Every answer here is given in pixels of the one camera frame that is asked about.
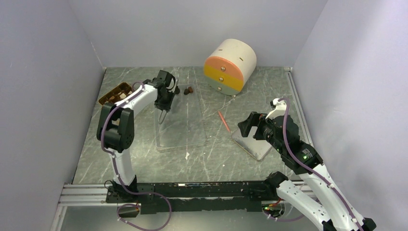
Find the black metal tongs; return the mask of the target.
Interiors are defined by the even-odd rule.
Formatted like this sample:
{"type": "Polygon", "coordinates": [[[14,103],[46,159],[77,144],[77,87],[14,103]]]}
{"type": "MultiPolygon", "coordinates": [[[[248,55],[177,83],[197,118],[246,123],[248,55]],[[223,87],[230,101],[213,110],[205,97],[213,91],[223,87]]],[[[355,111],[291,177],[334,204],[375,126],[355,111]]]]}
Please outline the black metal tongs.
{"type": "Polygon", "coordinates": [[[159,107],[158,107],[158,109],[161,111],[159,118],[158,118],[159,125],[161,125],[164,122],[167,113],[171,109],[171,105],[174,100],[174,97],[179,93],[180,93],[179,87],[175,86],[171,90],[166,90],[164,95],[160,98],[159,107]]]}

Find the silver tin lid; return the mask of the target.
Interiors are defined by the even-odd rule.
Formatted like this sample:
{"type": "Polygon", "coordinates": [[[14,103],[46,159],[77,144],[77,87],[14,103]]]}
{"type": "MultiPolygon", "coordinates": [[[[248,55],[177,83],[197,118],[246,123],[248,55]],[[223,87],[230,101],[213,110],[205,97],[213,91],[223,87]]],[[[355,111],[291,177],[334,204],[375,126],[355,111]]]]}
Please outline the silver tin lid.
{"type": "Polygon", "coordinates": [[[270,152],[272,146],[265,140],[256,140],[253,138],[256,129],[251,129],[248,137],[243,137],[239,129],[232,132],[231,138],[242,149],[244,149],[252,158],[262,161],[270,152]]]}

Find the gold chocolate tin box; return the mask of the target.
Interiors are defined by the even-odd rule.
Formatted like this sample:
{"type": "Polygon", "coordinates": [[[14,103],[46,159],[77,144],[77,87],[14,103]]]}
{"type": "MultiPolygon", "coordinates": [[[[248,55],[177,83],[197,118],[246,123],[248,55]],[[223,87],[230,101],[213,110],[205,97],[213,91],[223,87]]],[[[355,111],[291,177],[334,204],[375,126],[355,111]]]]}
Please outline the gold chocolate tin box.
{"type": "Polygon", "coordinates": [[[98,103],[100,105],[104,105],[105,103],[116,103],[121,101],[131,95],[133,93],[132,87],[126,83],[122,82],[108,93],[103,95],[101,98],[98,99],[98,103]]]}

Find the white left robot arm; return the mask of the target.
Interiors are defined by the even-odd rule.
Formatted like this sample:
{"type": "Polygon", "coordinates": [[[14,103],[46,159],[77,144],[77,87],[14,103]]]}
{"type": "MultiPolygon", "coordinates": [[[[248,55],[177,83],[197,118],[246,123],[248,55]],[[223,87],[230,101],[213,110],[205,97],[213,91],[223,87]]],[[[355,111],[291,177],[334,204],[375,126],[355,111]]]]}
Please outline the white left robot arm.
{"type": "Polygon", "coordinates": [[[125,202],[134,201],[139,194],[130,158],[130,146],[135,137],[134,117],[153,102],[157,109],[167,113],[177,93],[177,84],[168,88],[145,82],[124,99],[102,106],[96,137],[111,158],[114,187],[121,186],[118,195],[125,202]]]}

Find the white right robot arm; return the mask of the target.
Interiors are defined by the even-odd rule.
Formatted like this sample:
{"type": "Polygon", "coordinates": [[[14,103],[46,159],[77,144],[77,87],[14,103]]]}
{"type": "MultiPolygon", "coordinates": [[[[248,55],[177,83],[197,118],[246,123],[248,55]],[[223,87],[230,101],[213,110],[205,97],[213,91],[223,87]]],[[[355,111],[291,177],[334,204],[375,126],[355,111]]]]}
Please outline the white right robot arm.
{"type": "Polygon", "coordinates": [[[374,220],[363,217],[345,198],[316,149],[300,139],[299,126],[289,114],[289,100],[276,98],[271,101],[271,108],[267,114],[251,112],[239,122],[241,136],[248,137],[251,129],[256,128],[253,139],[269,143],[316,198],[312,199],[278,171],[264,181],[266,197],[290,203],[320,231],[375,230],[374,220]]]}

